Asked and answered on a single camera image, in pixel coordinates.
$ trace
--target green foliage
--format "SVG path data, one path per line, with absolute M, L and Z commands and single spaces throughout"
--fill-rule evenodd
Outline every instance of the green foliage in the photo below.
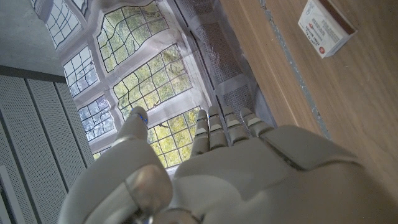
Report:
M 101 54 L 103 58 L 108 58 L 111 56 L 112 49 L 110 43 L 106 43 L 106 45 L 101 48 Z
M 132 90 L 134 87 L 138 85 L 138 78 L 133 72 L 123 79 L 123 83 L 125 84 L 128 90 Z
M 146 95 L 155 90 L 155 86 L 152 83 L 152 79 L 148 78 L 147 80 L 143 81 L 140 85 L 140 91 L 142 95 Z
M 101 33 L 97 37 L 99 47 L 102 47 L 106 45 L 106 42 L 108 41 L 108 37 L 106 36 L 106 33 L 103 29 L 101 29 Z
M 142 82 L 145 79 L 150 77 L 149 66 L 147 64 L 145 64 L 145 65 L 141 66 L 140 68 L 138 68 L 136 71 L 134 71 L 134 73 L 137 75 L 138 80 L 140 82 Z
M 139 26 L 145 23 L 144 16 L 142 14 L 136 14 L 126 19 L 127 25 L 130 30 L 137 29 Z
M 172 80 L 173 89 L 175 94 L 179 94 L 191 87 L 191 82 L 187 74 L 181 75 Z
M 108 14 L 105 16 L 105 18 L 108 19 L 109 23 L 110 23 L 113 27 L 115 27 L 116 24 L 117 24 L 118 22 L 120 22 L 120 21 L 122 21 L 122 20 L 124 19 L 121 9 L 118 9 L 118 10 L 115 10 L 115 11 L 113 11 L 113 12 L 108 13 Z
M 118 98 L 124 96 L 128 92 L 123 82 L 119 82 L 116 86 L 114 86 L 113 91 L 114 94 L 116 94 L 116 97 Z
M 145 7 L 126 6 L 105 15 L 97 40 L 106 70 L 112 71 L 132 55 L 152 35 L 151 32 L 155 34 L 167 28 L 154 1 Z
M 167 138 L 160 140 L 159 144 L 160 144 L 160 147 L 162 148 L 163 152 L 170 152 L 171 150 L 177 148 L 175 146 L 174 139 L 172 136 L 169 136 Z
M 126 107 L 127 105 L 129 105 L 129 95 L 125 95 L 122 98 L 119 99 L 119 109 Z
M 166 70 L 164 68 L 162 68 L 160 71 L 152 76 L 152 81 L 154 82 L 156 88 L 160 87 L 168 80 L 169 78 L 167 77 Z
M 131 34 L 127 38 L 125 45 L 126 45 L 127 52 L 129 53 L 129 55 L 132 55 L 136 51 L 137 44 L 135 43 L 134 38 L 132 38 Z
M 149 30 L 152 33 L 152 35 L 160 32 L 162 30 L 166 30 L 168 28 L 167 23 L 164 19 L 159 19 L 157 21 L 151 22 L 148 24 L 148 26 L 149 26 Z
M 163 155 L 158 156 L 160 162 L 162 163 L 162 165 L 167 168 L 167 163 L 166 163 L 166 159 Z
M 156 156 L 158 156 L 162 153 L 162 150 L 161 150 L 158 142 L 155 142 L 155 143 L 151 144 L 150 146 L 152 146 L 152 148 L 154 149 Z
M 115 34 L 113 37 L 109 40 L 109 43 L 111 43 L 112 49 L 116 50 L 120 48 L 123 44 L 122 39 L 120 38 L 119 35 Z
M 177 147 L 186 146 L 187 144 L 192 143 L 191 135 L 188 129 L 185 129 L 174 135 L 175 143 Z
M 183 73 L 185 73 L 184 66 L 181 60 L 176 60 L 175 62 L 171 62 L 166 66 L 167 74 L 169 75 L 170 79 L 173 79 Z
M 107 19 L 104 19 L 104 24 L 102 28 L 105 31 L 106 35 L 108 36 L 108 39 L 113 36 L 114 26 L 112 26 L 112 24 Z
M 187 124 L 182 115 L 178 115 L 175 118 L 170 119 L 168 123 L 172 133 L 176 133 L 187 128 Z
M 131 106 L 132 106 L 133 108 L 135 108 L 135 107 L 137 107 L 137 106 L 140 106 L 140 107 L 144 108 L 145 110 L 148 110 L 148 107 L 147 107 L 147 105 L 145 104 L 144 99 L 142 99 L 142 98 L 139 99 L 139 100 L 137 100 L 137 101 L 135 101 L 134 103 L 132 103 Z
M 148 142 L 153 143 L 156 141 L 157 141 L 157 136 L 156 136 L 155 128 L 150 128 L 148 130 Z
M 145 7 L 141 7 L 141 9 L 144 12 L 144 14 L 158 11 L 155 1 L 152 1 L 150 4 L 148 4 Z
M 159 96 L 156 91 L 149 93 L 144 97 L 145 102 L 147 103 L 148 110 L 153 108 L 154 105 L 159 101 Z
M 193 126 L 197 123 L 199 108 L 194 108 L 184 113 L 184 117 L 187 120 L 188 126 Z
M 126 120 L 129 117 L 131 109 L 132 109 L 131 106 L 127 106 L 127 107 L 125 107 L 124 109 L 121 110 L 124 120 Z
M 139 7 L 131 7 L 131 6 L 123 7 L 122 11 L 123 11 L 124 17 L 126 17 L 126 18 L 129 16 L 132 16 L 134 14 L 141 13 L 141 10 L 139 9 Z
M 160 54 L 156 55 L 148 62 L 148 65 L 150 67 L 150 71 L 152 72 L 152 74 L 159 71 L 164 66 L 162 61 L 162 56 Z
M 180 54 L 178 52 L 177 46 L 172 45 L 168 49 L 162 52 L 163 61 L 165 64 L 173 62 L 180 58 Z
M 139 91 L 139 86 L 136 86 L 129 92 L 129 101 L 133 103 L 137 101 L 139 98 L 142 98 L 142 95 Z
M 147 22 L 162 18 L 162 15 L 160 12 L 147 12 L 147 13 L 144 13 L 144 15 L 145 15 L 145 19 L 147 20 Z
M 182 162 L 180 159 L 180 155 L 178 154 L 178 150 L 166 153 L 164 154 L 164 156 L 166 157 L 167 165 L 169 165 L 169 167 L 175 166 Z
M 97 160 L 98 158 L 100 158 L 101 153 L 97 152 L 96 154 L 93 155 L 94 160 Z
M 130 34 L 130 30 L 127 27 L 126 21 L 121 21 L 117 26 L 116 26 L 116 33 L 115 35 L 120 35 L 120 38 L 122 38 L 123 42 L 126 41 L 127 36 Z
M 194 125 L 194 126 L 192 126 L 191 128 L 189 128 L 189 133 L 191 134 L 192 139 L 195 138 L 195 132 L 196 132 L 196 131 L 197 131 L 196 125 Z
M 189 158 L 191 157 L 191 152 L 192 152 L 192 144 L 182 147 L 181 149 L 179 149 L 179 151 L 180 151 L 182 162 L 189 160 Z
M 107 71 L 112 71 L 116 67 L 116 61 L 112 55 L 110 58 L 106 59 L 104 63 Z
M 158 92 L 159 92 L 160 100 L 162 100 L 162 102 L 164 102 L 174 96 L 174 91 L 173 91 L 172 85 L 170 83 L 167 83 L 164 86 L 160 87 L 158 89 Z
M 155 131 L 159 139 L 162 139 L 172 134 L 170 132 L 170 128 L 160 127 L 159 125 L 155 127 Z
M 127 48 L 122 46 L 119 50 L 115 51 L 114 56 L 116 57 L 117 63 L 121 63 L 129 56 Z
M 146 39 L 150 37 L 150 32 L 147 25 L 142 25 L 139 28 L 133 30 L 132 35 L 136 39 L 138 45 L 142 45 Z

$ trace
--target white wall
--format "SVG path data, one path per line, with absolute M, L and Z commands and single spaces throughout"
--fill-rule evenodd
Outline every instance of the white wall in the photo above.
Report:
M 0 0 L 0 65 L 64 76 L 49 31 L 30 0 Z

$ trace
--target perforated panel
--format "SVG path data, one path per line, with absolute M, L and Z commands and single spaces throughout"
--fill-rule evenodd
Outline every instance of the perforated panel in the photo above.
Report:
M 205 46 L 217 84 L 242 73 L 217 23 L 199 26 L 197 34 Z
M 85 130 L 81 124 L 80 117 L 77 113 L 75 103 L 72 100 L 72 96 L 69 92 L 69 88 L 66 84 L 56 83 L 55 86 L 61 97 L 63 106 L 65 107 L 65 113 L 69 118 L 70 126 L 75 133 L 77 144 L 80 148 L 83 159 L 87 166 L 94 162 L 94 157 L 91 153 L 90 145 L 88 144 Z
M 25 222 L 27 224 L 37 223 L 32 211 L 32 207 L 28 201 L 21 177 L 19 176 L 17 165 L 8 145 L 6 135 L 4 134 L 4 130 L 0 125 L 0 166 L 2 165 L 6 166 L 12 188 L 15 191 L 15 195 L 18 199 L 18 204 L 22 210 L 22 214 L 24 215 Z
M 56 223 L 66 196 L 25 81 L 0 76 L 0 110 L 42 223 Z
M 184 12 L 184 16 L 188 19 L 192 19 L 196 15 L 203 15 L 213 11 L 210 0 L 178 0 L 177 3 Z
M 224 101 L 228 106 L 231 106 L 234 114 L 237 115 L 239 121 L 243 124 L 243 120 L 240 117 L 241 108 L 249 108 L 251 111 L 254 111 L 253 100 L 251 98 L 249 88 L 247 85 L 244 85 L 236 90 L 233 90 L 224 95 Z
M 28 80 L 45 131 L 54 149 L 65 182 L 71 187 L 86 169 L 68 120 L 52 82 Z

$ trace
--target window frame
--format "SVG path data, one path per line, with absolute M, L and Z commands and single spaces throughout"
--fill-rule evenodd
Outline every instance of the window frame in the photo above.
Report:
M 113 86 L 171 44 L 177 43 L 178 48 L 181 51 L 183 56 L 182 61 L 187 69 L 192 88 L 149 110 L 149 126 L 167 121 L 168 119 L 196 106 L 200 106 L 204 110 L 207 110 L 211 104 L 205 84 L 201 79 L 201 73 L 204 73 L 203 65 L 201 64 L 200 59 L 198 59 L 198 56 L 192 54 L 192 52 L 197 51 L 197 47 L 188 41 L 185 36 L 186 34 L 181 31 L 183 29 L 180 27 L 175 16 L 169 13 L 171 7 L 167 1 L 158 2 L 156 0 L 156 3 L 160 12 L 167 21 L 169 28 L 148 38 L 133 55 L 129 56 L 116 66 L 114 70 L 108 73 L 102 60 L 99 43 L 96 39 L 101 32 L 103 17 L 108 12 L 117 10 L 121 7 L 145 6 L 151 3 L 152 0 L 133 0 L 132 2 L 122 1 L 112 5 L 111 7 L 109 7 L 109 4 L 105 4 L 106 2 L 106 0 L 99 0 L 89 3 L 87 19 L 84 16 L 76 15 L 76 18 L 81 24 L 81 29 L 76 31 L 76 35 L 68 37 L 67 41 L 64 40 L 57 49 L 62 65 L 65 65 L 76 54 L 78 54 L 81 49 L 84 49 L 85 46 L 88 46 L 91 52 L 91 58 L 96 69 L 98 80 L 73 98 L 76 107 L 82 108 L 101 95 L 105 95 L 105 98 L 111 107 L 110 113 L 114 119 L 115 128 L 89 142 L 93 154 L 100 152 L 102 149 L 113 143 L 114 138 L 117 135 L 117 131 L 120 130 L 124 122 L 123 115 L 117 108 L 118 99 L 113 92 Z M 68 7 L 74 13 L 79 10 L 72 0 L 65 0 L 65 3 L 68 4 Z M 156 47 L 158 50 L 148 50 L 147 46 L 149 45 Z

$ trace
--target window pane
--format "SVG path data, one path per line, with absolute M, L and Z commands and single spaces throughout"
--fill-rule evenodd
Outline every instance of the window pane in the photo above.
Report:
M 83 9 L 83 5 L 84 5 L 84 3 L 85 3 L 85 0 L 72 0 L 72 1 L 77 5 L 77 7 L 78 7 L 80 10 Z
M 112 71 L 149 37 L 168 28 L 155 1 L 144 7 L 122 7 L 105 15 L 97 40 L 106 70 Z M 114 58 L 107 60 L 111 54 Z
M 113 117 L 109 110 L 109 103 L 105 100 L 105 96 L 99 97 L 79 110 L 87 140 L 91 141 L 114 129 Z
M 119 100 L 118 107 L 125 114 L 127 106 L 150 110 L 191 87 L 177 44 L 173 44 L 123 78 L 113 90 Z
M 64 1 L 54 1 L 46 26 L 50 31 L 55 48 L 68 37 L 78 24 L 76 16 Z
M 87 89 L 98 79 L 88 47 L 67 62 L 63 69 L 72 97 Z
M 148 130 L 148 143 L 165 168 L 190 158 L 199 110 L 194 108 Z
M 166 161 L 169 166 L 175 166 L 182 162 L 178 150 L 166 153 L 164 156 L 166 157 Z
M 98 158 L 100 158 L 100 156 L 101 156 L 101 153 L 97 152 L 96 154 L 93 155 L 94 160 L 97 160 Z

